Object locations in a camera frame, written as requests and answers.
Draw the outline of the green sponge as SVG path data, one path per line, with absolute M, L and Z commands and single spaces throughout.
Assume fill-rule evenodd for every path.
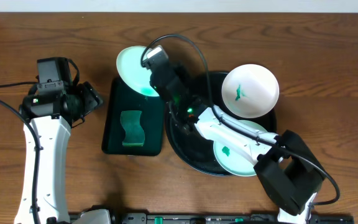
M 121 112 L 120 124 L 125 132 L 122 142 L 124 147 L 141 147 L 144 145 L 145 131 L 140 123 L 141 115 L 142 112 L 139 110 Z

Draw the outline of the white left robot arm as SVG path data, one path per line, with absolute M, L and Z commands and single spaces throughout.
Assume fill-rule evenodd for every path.
M 89 82 L 38 83 L 24 97 L 25 171 L 15 223 L 70 223 L 65 168 L 71 129 L 102 102 Z

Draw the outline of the mint green plate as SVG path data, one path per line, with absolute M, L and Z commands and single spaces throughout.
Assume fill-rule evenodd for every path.
M 254 166 L 235 151 L 230 150 L 219 142 L 213 142 L 216 161 L 229 173 L 241 177 L 256 176 Z
M 124 83 L 144 96 L 158 97 L 158 93 L 150 86 L 152 72 L 142 67 L 140 57 L 144 46 L 132 46 L 122 50 L 116 59 L 116 68 Z

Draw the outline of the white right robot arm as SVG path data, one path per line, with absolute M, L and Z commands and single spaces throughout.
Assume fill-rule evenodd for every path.
M 245 124 L 270 112 L 278 101 L 274 74 L 256 64 L 231 70 L 218 89 L 228 112 L 191 90 L 186 75 L 168 60 L 144 62 L 152 74 L 150 84 L 168 103 L 175 124 L 182 131 L 217 142 L 252 165 L 270 200 L 280 211 L 278 221 L 308 223 L 314 199 L 326 174 L 299 135 L 282 135 Z

